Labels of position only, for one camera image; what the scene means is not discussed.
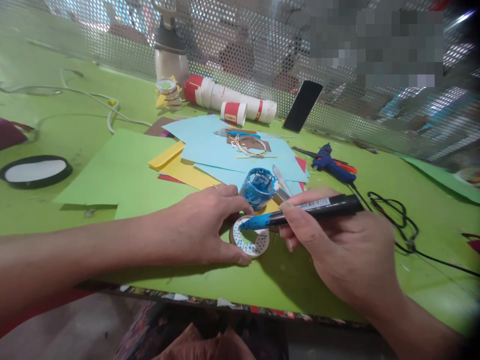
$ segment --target black cable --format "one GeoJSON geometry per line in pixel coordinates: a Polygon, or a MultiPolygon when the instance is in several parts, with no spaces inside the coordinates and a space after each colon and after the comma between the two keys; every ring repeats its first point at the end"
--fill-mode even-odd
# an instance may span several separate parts
{"type": "MultiPolygon", "coordinates": [[[[357,187],[353,183],[351,183],[350,185],[351,185],[352,189],[360,197],[360,199],[365,203],[366,207],[370,211],[372,211],[372,208],[365,201],[364,197],[360,194],[357,187]]],[[[427,259],[432,260],[434,262],[437,262],[439,264],[443,264],[443,265],[449,266],[451,268],[461,270],[465,273],[468,273],[470,275],[473,275],[473,276],[476,276],[476,277],[480,278],[480,273],[478,273],[478,272],[474,272],[474,271],[468,270],[464,267],[457,266],[457,265],[454,265],[452,263],[439,260],[439,259],[434,258],[432,256],[429,256],[429,255],[427,255],[427,254],[425,254],[421,251],[418,251],[417,246],[415,245],[415,239],[419,235],[420,230],[419,230],[419,227],[417,226],[417,224],[415,224],[415,222],[410,217],[407,216],[407,209],[405,208],[405,206],[400,201],[397,201],[397,200],[394,200],[394,199],[385,199],[385,198],[381,197],[380,195],[378,195],[376,192],[373,192],[373,191],[369,191],[367,193],[367,195],[368,195],[368,198],[371,201],[372,206],[376,210],[378,210],[384,217],[386,217],[388,219],[388,221],[390,221],[390,223],[400,233],[401,238],[405,242],[406,248],[403,247],[402,245],[400,245],[397,241],[395,241],[395,245],[398,248],[402,249],[404,252],[406,252],[408,254],[418,254],[420,256],[423,256],[424,258],[427,258],[427,259]],[[389,206],[392,210],[394,210],[395,212],[400,214],[401,223],[398,223],[390,215],[388,215],[387,212],[384,210],[384,208],[380,205],[380,203],[384,203],[385,205],[389,206]],[[404,229],[407,228],[408,226],[413,228],[413,234],[410,237],[407,237],[407,235],[405,234],[405,231],[404,231],[404,229]]]]}
{"type": "Polygon", "coordinates": [[[370,210],[371,212],[373,212],[372,208],[370,207],[369,203],[365,201],[364,197],[362,196],[362,194],[360,193],[360,191],[357,189],[357,187],[355,186],[355,184],[352,182],[350,184],[351,188],[353,190],[355,190],[356,194],[358,195],[358,197],[363,201],[363,203],[366,205],[366,207],[368,208],[368,210],[370,210]]]}

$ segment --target electrical cord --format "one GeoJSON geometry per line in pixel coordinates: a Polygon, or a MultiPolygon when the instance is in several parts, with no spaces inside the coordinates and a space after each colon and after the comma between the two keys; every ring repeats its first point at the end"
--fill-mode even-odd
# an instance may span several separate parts
{"type": "Polygon", "coordinates": [[[123,115],[121,112],[118,111],[118,108],[120,106],[120,102],[115,100],[113,97],[110,97],[110,96],[107,96],[107,95],[104,95],[104,94],[94,93],[94,92],[86,92],[86,91],[83,91],[83,90],[78,90],[78,89],[69,87],[67,85],[67,82],[65,81],[64,71],[71,71],[72,73],[74,73],[78,77],[83,78],[84,75],[80,71],[72,70],[72,69],[58,69],[58,71],[60,71],[60,79],[61,79],[61,83],[62,83],[63,86],[26,85],[26,86],[14,87],[12,89],[5,89],[3,87],[0,87],[0,92],[6,93],[6,94],[14,94],[14,93],[21,93],[21,92],[24,92],[24,91],[29,90],[29,89],[68,90],[68,91],[71,91],[71,92],[74,92],[74,93],[86,95],[89,98],[95,100],[97,103],[100,103],[103,106],[107,107],[110,110],[110,112],[108,113],[108,116],[107,116],[107,119],[106,119],[106,124],[107,124],[108,129],[110,130],[110,132],[112,134],[115,134],[115,131],[112,127],[112,116],[113,116],[114,113],[117,114],[117,115],[120,115],[125,121],[127,121],[129,123],[141,124],[141,125],[145,125],[145,126],[148,126],[148,127],[152,126],[152,124],[150,124],[148,122],[132,120],[131,118],[123,115]],[[110,101],[115,101],[115,104],[110,107],[108,104],[104,103],[103,101],[100,101],[96,97],[107,99],[107,100],[110,100],[110,101]]]}
{"type": "MultiPolygon", "coordinates": [[[[358,195],[358,197],[360,197],[360,199],[365,203],[366,207],[372,212],[372,208],[370,207],[370,205],[368,204],[368,202],[364,199],[364,197],[362,196],[362,194],[360,194],[359,190],[357,189],[357,187],[351,183],[350,184],[351,188],[353,189],[353,191],[355,191],[355,193],[358,195]]],[[[403,239],[406,247],[400,245],[397,241],[395,241],[395,245],[403,250],[404,252],[406,252],[407,254],[418,254],[426,259],[429,259],[429,260],[432,260],[434,262],[437,262],[439,264],[443,264],[443,265],[446,265],[448,267],[451,267],[451,268],[454,268],[454,269],[457,269],[457,270],[460,270],[460,271],[463,271],[465,273],[468,273],[470,275],[473,275],[473,276],[476,276],[478,278],[480,278],[480,273],[478,272],[474,272],[474,271],[471,271],[471,270],[468,270],[464,267],[461,267],[461,266],[458,266],[458,265],[455,265],[455,264],[452,264],[452,263],[449,263],[449,262],[445,262],[445,261],[442,261],[442,260],[439,260],[435,257],[432,257],[432,256],[429,256],[421,251],[419,251],[417,249],[417,246],[415,245],[415,240],[416,238],[418,237],[419,233],[420,233],[420,230],[419,230],[419,227],[417,226],[417,224],[407,215],[407,209],[405,208],[405,206],[398,200],[394,200],[394,199],[385,199],[383,198],[382,196],[378,195],[376,192],[373,192],[373,191],[369,191],[367,193],[368,195],[368,198],[370,199],[371,201],[371,205],[378,211],[380,212],[381,215],[383,215],[384,217],[387,218],[387,220],[398,230],[401,238],[403,239]],[[382,207],[382,205],[380,205],[380,203],[383,203],[385,205],[387,205],[390,209],[394,210],[396,213],[398,213],[400,216],[401,216],[401,223],[395,221],[385,210],[384,208],[382,207]],[[411,227],[413,229],[413,233],[412,235],[410,236],[407,236],[406,233],[405,233],[405,229],[407,227],[411,227]]]]}

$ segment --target black phone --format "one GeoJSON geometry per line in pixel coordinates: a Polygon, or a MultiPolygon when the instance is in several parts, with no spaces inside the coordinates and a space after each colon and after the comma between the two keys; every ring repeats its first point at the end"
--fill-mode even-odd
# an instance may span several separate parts
{"type": "Polygon", "coordinates": [[[307,117],[312,111],[317,99],[324,87],[319,83],[304,80],[300,90],[296,94],[295,100],[286,116],[283,128],[299,133],[307,121],[307,117]]]}

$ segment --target blue paint jar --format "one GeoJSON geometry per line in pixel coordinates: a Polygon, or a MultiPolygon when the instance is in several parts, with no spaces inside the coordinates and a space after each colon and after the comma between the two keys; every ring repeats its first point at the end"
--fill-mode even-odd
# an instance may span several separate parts
{"type": "Polygon", "coordinates": [[[255,167],[246,176],[240,195],[257,211],[275,196],[279,188],[279,180],[275,175],[267,169],[255,167]]]}

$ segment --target hand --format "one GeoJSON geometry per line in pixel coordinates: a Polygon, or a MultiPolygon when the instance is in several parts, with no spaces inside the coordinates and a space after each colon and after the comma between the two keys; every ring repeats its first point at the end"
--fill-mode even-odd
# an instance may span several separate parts
{"type": "Polygon", "coordinates": [[[142,216],[141,238],[149,265],[238,263],[252,260],[238,246],[222,241],[219,230],[231,214],[254,215],[235,185],[219,184],[187,196],[164,210],[142,216]]]}
{"type": "Polygon", "coordinates": [[[394,261],[392,225],[380,215],[362,211],[355,216],[321,221],[294,205],[330,198],[330,189],[306,191],[281,204],[289,226],[280,228],[290,251],[301,243],[310,253],[321,279],[341,300],[364,316],[388,311],[403,298],[394,261]]]}

